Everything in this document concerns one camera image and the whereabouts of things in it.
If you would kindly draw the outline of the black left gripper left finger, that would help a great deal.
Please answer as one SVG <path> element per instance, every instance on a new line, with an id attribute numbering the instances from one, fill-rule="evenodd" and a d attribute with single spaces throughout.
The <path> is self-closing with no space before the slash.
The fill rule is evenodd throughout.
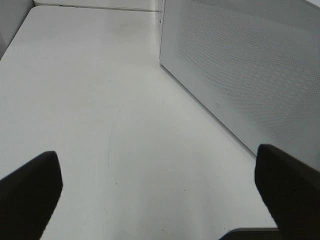
<path id="1" fill-rule="evenodd" d="M 0 238 L 39 240 L 60 199 L 58 155 L 46 151 L 0 181 Z"/>

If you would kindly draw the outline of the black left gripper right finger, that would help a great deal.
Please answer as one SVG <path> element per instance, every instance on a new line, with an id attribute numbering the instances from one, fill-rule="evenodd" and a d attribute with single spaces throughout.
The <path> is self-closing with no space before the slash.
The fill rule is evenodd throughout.
<path id="1" fill-rule="evenodd" d="M 320 238 L 320 173 L 270 144 L 258 147 L 254 182 L 285 240 Z"/>

